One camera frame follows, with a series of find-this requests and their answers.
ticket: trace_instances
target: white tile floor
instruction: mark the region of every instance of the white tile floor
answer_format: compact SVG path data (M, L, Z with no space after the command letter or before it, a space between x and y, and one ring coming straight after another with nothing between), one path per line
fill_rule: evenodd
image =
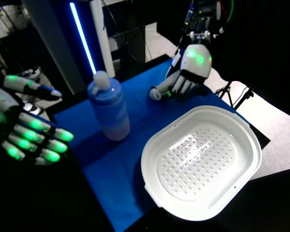
M149 48L149 51L146 49L148 60L151 60L151 57L155 59L163 54L172 56L176 50L175 45L157 33L156 23L146 26L146 42ZM205 85L212 91L216 91L225 86L226 83L220 78L217 71L212 69ZM245 87L240 82L232 83L231 96L233 101L240 96ZM229 103L227 97L224 97L223 100ZM37 105L47 108L53 103L39 101ZM239 107L238 112L271 140L262 151L261 167L252 179L290 169L290 116L256 94L253 98L246 100Z

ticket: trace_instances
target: glowing blue light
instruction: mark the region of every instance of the glowing blue light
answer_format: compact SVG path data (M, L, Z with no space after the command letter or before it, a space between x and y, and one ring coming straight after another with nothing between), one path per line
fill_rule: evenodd
M92 58L91 58L91 54L89 52L89 48L88 48L88 45L87 45L87 42L86 42L85 35L83 33L81 22L79 21L79 18L78 18L78 14L77 14L77 11L76 11L76 8L75 8L75 4L70 2L70 7L71 7L71 11L72 11L72 14L73 14L73 17L74 17L74 20L75 20L75 23L76 23L76 26L77 26L77 29L78 29L78 33L79 33L79 35L81 37L81 40L82 40L82 43L83 43L83 46L84 46L84 49L85 49L85 52L86 52L90 67L91 67L92 73L96 74L96 69L95 69L95 66L93 64L93 61L92 61Z

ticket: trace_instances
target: translucent bottle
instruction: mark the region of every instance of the translucent bottle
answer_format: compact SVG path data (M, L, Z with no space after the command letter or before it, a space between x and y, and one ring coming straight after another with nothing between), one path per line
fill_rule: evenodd
M110 140L120 141L130 132L127 105L120 83L109 78L104 71L98 71L93 79L87 93L95 115L105 136Z

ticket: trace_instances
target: table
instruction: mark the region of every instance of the table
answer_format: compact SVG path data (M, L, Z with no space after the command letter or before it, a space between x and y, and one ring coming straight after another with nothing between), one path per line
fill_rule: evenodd
M163 80L170 63L167 60L122 83L131 131L121 142L104 137L88 99L53 114L60 126L74 134L70 148L115 231L127 229L155 206L144 189L140 165L142 150L152 135L196 106L214 105L235 112L207 87L206 96L186 101L150 100L150 87Z

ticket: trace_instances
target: robotic hand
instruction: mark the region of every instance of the robotic hand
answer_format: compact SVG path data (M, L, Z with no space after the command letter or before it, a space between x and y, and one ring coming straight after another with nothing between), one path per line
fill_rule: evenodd
M73 134L25 112L22 101L14 92L46 100L61 97L55 89L23 77L0 73L0 150L27 164L56 163L68 148L64 142L71 141Z
M176 56L171 67L174 67L179 60ZM173 94L186 94L204 83L211 67L212 57L206 46L190 44L182 55L179 70L168 76L158 86L153 87L149 96L152 100L158 101L169 91Z

